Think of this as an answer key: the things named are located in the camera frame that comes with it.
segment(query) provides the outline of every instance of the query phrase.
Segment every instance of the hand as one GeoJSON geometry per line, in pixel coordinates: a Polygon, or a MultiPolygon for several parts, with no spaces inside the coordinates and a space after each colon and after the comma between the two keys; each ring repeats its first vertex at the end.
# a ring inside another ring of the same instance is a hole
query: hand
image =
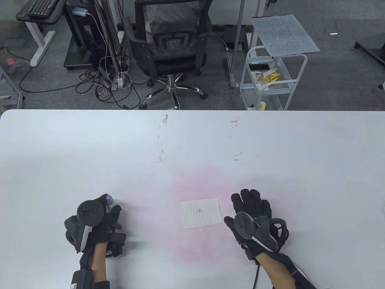
{"type": "Polygon", "coordinates": [[[113,234],[116,229],[120,230],[122,228],[121,225],[118,224],[118,218],[120,215],[120,211],[122,208],[119,205],[115,205],[110,212],[107,213],[107,200],[106,197],[107,194],[104,194],[100,196],[99,198],[95,199],[94,201],[99,202],[104,210],[104,217],[103,220],[98,224],[97,226],[92,228],[92,232],[89,233],[88,239],[87,239],[87,245],[92,246],[99,243],[106,243],[111,242],[114,239],[113,234]]]}
{"type": "MultiPolygon", "coordinates": [[[[253,218],[267,216],[269,219],[271,219],[270,203],[267,200],[261,200],[261,195],[257,190],[253,189],[249,191],[248,189],[243,189],[241,190],[241,195],[232,194],[231,201],[233,202],[234,210],[236,213],[246,212],[253,218]]],[[[256,256],[266,251],[266,249],[259,245],[257,242],[241,237],[241,235],[239,235],[235,229],[233,218],[225,217],[224,222],[233,232],[235,239],[245,250],[246,256],[249,260],[254,260],[256,256]]],[[[276,226],[270,226],[270,235],[273,236],[276,240],[279,239],[278,229],[276,226]]],[[[284,243],[285,242],[279,244],[279,249],[283,246],[284,243]]]]}

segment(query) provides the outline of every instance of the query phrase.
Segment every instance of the metal shelf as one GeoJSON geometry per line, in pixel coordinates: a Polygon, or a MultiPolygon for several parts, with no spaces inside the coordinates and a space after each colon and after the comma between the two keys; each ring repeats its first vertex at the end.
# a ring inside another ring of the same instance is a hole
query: metal shelf
{"type": "Polygon", "coordinates": [[[7,109],[20,109],[23,94],[0,66],[0,114],[7,109]]]}
{"type": "Polygon", "coordinates": [[[243,69],[241,85],[239,86],[239,91],[243,98],[246,109],[250,107],[258,108],[261,101],[266,102],[266,108],[270,109],[271,107],[275,107],[274,110],[287,110],[291,98],[295,92],[295,89],[298,85],[299,80],[303,74],[303,71],[306,67],[308,58],[305,54],[296,54],[296,55],[286,55],[281,57],[270,57],[270,56],[257,56],[250,57],[250,54],[257,50],[264,49],[264,46],[255,46],[249,50],[246,55],[245,66],[243,69]],[[282,59],[292,58],[292,57],[301,57],[303,58],[303,63],[301,69],[295,79],[293,79],[287,70],[282,59]],[[252,64],[268,64],[270,69],[277,68],[277,73],[281,75],[281,80],[274,81],[262,86],[261,90],[257,88],[257,85],[254,81],[250,65],[252,64]],[[244,83],[245,75],[249,75],[252,83],[244,83]],[[278,95],[281,94],[289,94],[289,98],[286,102],[285,108],[282,109],[281,103],[279,101],[278,95]]]}

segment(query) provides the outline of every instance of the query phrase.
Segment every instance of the floor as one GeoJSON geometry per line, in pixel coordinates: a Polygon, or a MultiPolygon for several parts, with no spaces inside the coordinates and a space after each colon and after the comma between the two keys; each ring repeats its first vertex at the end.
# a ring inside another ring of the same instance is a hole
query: floor
{"type": "MultiPolygon", "coordinates": [[[[289,110],[385,110],[385,93],[378,85],[385,80],[385,67],[362,50],[353,48],[357,39],[383,32],[385,26],[385,0],[278,0],[265,15],[294,14],[312,37],[321,52],[309,54],[308,65],[293,96],[289,110]]],[[[34,44],[23,23],[1,22],[0,31],[9,35],[22,35],[28,40],[22,50],[12,52],[31,58],[34,44]]],[[[67,71],[63,68],[65,54],[71,37],[65,19],[56,25],[57,35],[37,68],[23,81],[23,87],[30,91],[48,90],[73,85],[79,82],[83,71],[67,71]]],[[[226,53],[221,52],[220,43],[210,39],[207,47],[208,60],[200,76],[188,75],[186,85],[196,85],[209,94],[201,100],[194,93],[181,92],[179,100],[182,109],[243,109],[238,89],[230,87],[226,65],[226,53]]],[[[244,54],[239,54],[236,64],[236,80],[239,82],[244,64],[244,54]]],[[[26,62],[12,76],[19,82],[28,69],[26,62]]],[[[298,63],[288,63],[295,71],[298,63]]],[[[135,82],[143,82],[145,75],[132,64],[130,71],[135,82]]],[[[135,86],[141,99],[156,88],[146,85],[135,86]]],[[[94,90],[77,94],[74,88],[66,90],[25,93],[26,109],[118,109],[115,104],[98,101],[94,90]]],[[[127,95],[127,91],[116,92],[116,99],[127,95]]],[[[126,106],[137,104],[134,92],[122,101],[126,106]]],[[[171,98],[158,96],[148,102],[149,109],[168,109],[171,98]]]]}

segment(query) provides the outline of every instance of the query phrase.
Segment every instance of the blue device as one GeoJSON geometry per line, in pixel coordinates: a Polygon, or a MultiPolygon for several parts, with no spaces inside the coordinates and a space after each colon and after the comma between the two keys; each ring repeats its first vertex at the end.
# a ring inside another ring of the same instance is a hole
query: blue device
{"type": "Polygon", "coordinates": [[[82,16],[82,17],[86,17],[86,16],[87,16],[87,13],[88,13],[88,10],[87,10],[87,9],[80,8],[80,7],[75,7],[75,8],[72,10],[72,14],[78,15],[78,16],[82,16]]]}

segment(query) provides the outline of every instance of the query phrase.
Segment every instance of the forearm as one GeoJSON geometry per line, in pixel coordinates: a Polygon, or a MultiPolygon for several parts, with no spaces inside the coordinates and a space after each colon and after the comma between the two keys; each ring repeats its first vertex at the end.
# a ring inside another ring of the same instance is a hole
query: forearm
{"type": "Polygon", "coordinates": [[[107,281],[105,270],[105,250],[107,243],[96,244],[94,257],[92,259],[91,270],[94,273],[94,283],[107,281]]]}
{"type": "Polygon", "coordinates": [[[259,254],[255,259],[264,268],[275,289],[295,289],[295,279],[285,265],[265,253],[259,254]]]}

